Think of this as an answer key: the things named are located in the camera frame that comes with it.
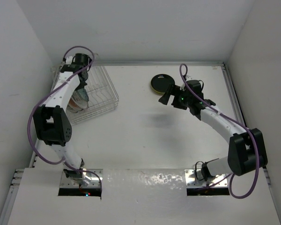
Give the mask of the black plate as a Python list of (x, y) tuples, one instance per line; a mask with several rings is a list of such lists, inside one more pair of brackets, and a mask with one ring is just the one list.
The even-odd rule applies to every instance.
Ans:
[(150, 87), (159, 92), (164, 92), (168, 89), (170, 85), (174, 85), (175, 80), (167, 74), (155, 75), (150, 81)]

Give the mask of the dark green plate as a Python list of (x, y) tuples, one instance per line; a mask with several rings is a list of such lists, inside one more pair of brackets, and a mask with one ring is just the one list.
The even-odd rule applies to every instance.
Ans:
[(77, 92), (79, 101), (82, 102), (83, 105), (88, 106), (89, 96), (88, 96), (87, 91), (83, 88), (83, 89), (77, 90), (76, 92)]

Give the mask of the white plate red characters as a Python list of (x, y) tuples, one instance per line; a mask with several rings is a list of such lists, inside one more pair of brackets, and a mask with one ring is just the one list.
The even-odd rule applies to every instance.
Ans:
[(68, 102), (69, 107), (71, 107), (73, 110), (77, 112), (81, 112), (83, 110), (86, 110), (88, 108), (88, 102), (87, 100), (81, 96), (79, 93), (74, 93), (69, 102)]

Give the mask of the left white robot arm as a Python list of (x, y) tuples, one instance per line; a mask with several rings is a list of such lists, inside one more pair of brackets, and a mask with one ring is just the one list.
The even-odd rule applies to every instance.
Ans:
[(83, 53), (75, 54), (71, 62), (64, 60), (54, 93), (33, 114), (38, 139), (55, 151), (67, 167), (64, 169), (65, 176), (79, 186), (85, 182), (85, 174), (81, 172), (84, 161), (70, 143), (72, 126), (66, 109), (74, 92), (86, 85), (91, 62), (92, 59)]

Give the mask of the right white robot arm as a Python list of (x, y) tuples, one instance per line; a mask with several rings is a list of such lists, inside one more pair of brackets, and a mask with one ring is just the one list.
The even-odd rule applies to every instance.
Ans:
[(262, 132), (257, 128), (245, 130), (220, 116), (216, 104), (204, 98), (202, 81), (189, 80), (186, 83), (188, 87), (170, 85), (159, 102), (166, 105), (173, 96), (173, 107), (189, 109), (193, 116), (212, 127), (229, 145), (227, 157), (202, 164), (200, 179), (209, 181), (216, 175), (226, 173), (244, 175), (256, 169), (256, 160), (259, 160), (260, 167), (266, 166), (268, 158)]

